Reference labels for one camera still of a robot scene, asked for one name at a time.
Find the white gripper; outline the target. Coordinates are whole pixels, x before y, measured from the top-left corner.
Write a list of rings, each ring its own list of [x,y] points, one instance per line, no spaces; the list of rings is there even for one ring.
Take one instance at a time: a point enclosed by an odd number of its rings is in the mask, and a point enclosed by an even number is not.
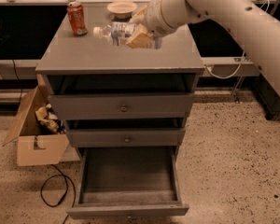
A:
[[[162,16],[161,2],[162,0],[151,0],[130,18],[132,34],[126,40],[128,47],[143,48],[153,40],[153,35],[165,37],[176,31]]]

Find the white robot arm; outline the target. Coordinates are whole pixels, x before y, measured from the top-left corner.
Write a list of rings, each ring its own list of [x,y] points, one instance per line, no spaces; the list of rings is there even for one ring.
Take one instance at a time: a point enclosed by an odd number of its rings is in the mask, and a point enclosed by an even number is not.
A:
[[[207,19],[229,32],[280,96],[280,21],[249,0],[150,0],[132,17],[138,27],[127,45],[140,48]]]

